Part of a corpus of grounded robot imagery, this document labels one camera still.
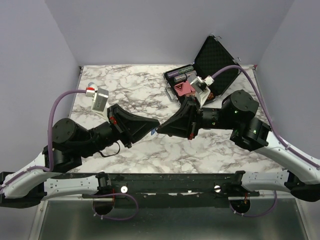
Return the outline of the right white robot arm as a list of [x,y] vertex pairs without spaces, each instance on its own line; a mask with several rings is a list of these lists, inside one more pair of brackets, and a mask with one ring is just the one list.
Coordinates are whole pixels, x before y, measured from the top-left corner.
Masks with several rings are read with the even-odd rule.
[[230,191],[241,196],[259,190],[281,191],[306,201],[320,199],[320,164],[310,155],[277,139],[269,124],[256,117],[259,103],[244,90],[227,96],[221,108],[200,107],[187,97],[179,110],[162,123],[157,133],[194,139],[200,129],[231,130],[236,146],[259,153],[285,169],[274,173],[244,172],[230,183]]

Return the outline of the pink playing card deck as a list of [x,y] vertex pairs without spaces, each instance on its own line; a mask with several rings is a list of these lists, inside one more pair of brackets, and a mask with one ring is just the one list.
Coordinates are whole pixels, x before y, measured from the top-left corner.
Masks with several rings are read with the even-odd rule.
[[174,90],[179,97],[184,96],[192,92],[191,86],[187,82],[181,82],[174,86]]

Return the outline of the orange black chip stack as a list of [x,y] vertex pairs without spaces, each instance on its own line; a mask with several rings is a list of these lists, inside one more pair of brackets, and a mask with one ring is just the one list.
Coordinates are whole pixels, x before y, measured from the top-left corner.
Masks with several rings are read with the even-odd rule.
[[209,95],[208,95],[208,97],[207,97],[207,100],[208,101],[211,101],[211,100],[213,100],[214,99],[214,95],[213,95],[213,93],[211,92]]

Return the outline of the purple chip stack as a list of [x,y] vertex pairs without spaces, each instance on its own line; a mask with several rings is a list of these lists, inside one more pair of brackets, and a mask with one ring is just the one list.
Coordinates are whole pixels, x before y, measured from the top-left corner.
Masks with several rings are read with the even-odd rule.
[[168,78],[173,78],[173,77],[176,77],[178,75],[180,75],[180,71],[179,70],[171,71],[171,72],[167,73],[167,77]]

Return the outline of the green chip stack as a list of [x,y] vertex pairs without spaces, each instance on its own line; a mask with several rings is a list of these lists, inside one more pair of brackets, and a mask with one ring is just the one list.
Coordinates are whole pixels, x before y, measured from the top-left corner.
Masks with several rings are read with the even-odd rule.
[[182,75],[182,74],[185,74],[185,73],[188,73],[188,72],[191,72],[194,70],[194,67],[192,65],[189,65],[189,66],[186,66],[184,68],[180,68],[178,70],[178,74],[179,75]]

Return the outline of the white microphone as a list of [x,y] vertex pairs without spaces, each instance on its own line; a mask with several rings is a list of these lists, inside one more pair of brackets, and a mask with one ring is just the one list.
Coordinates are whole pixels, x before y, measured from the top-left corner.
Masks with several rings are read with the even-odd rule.
[[89,87],[89,88],[93,88],[93,89],[95,89],[95,90],[98,89],[98,86],[97,86],[94,82],[90,82],[90,83],[88,84],[88,87]]

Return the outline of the black poker chip case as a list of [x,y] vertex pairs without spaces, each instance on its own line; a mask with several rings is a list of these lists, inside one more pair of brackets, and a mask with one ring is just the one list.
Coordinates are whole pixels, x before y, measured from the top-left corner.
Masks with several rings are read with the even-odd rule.
[[[187,96],[195,94],[195,90],[190,86],[192,92],[183,96],[178,96],[174,89],[174,86],[176,84],[187,82],[187,77],[189,77],[191,74],[195,74],[196,76],[205,79],[208,76],[214,75],[220,69],[231,65],[237,66],[238,63],[235,61],[232,55],[226,50],[226,48],[220,43],[216,36],[209,35],[206,38],[202,47],[200,48],[200,51],[198,52],[192,64],[184,65],[176,69],[164,72],[163,78],[165,79],[171,92],[176,96],[178,102],[183,103]],[[168,78],[167,73],[178,71],[179,69],[185,68],[187,66],[193,66],[194,70],[184,74],[177,75],[172,78]],[[214,95],[214,99],[206,100],[205,103],[211,103],[214,100],[216,100],[219,96],[223,95],[225,91],[230,87],[230,85],[235,81],[239,74],[240,70],[230,69],[219,74],[217,77],[214,77],[214,83],[209,86],[211,93],[213,93]]]

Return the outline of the black table front rail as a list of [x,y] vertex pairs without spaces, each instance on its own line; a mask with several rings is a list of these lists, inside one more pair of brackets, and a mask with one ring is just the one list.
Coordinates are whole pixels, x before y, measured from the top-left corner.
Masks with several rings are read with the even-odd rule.
[[257,190],[241,186],[244,171],[236,173],[96,173],[98,195],[120,193],[127,187],[126,196],[114,197],[119,209],[139,208],[198,208],[229,207],[229,199],[259,197]]

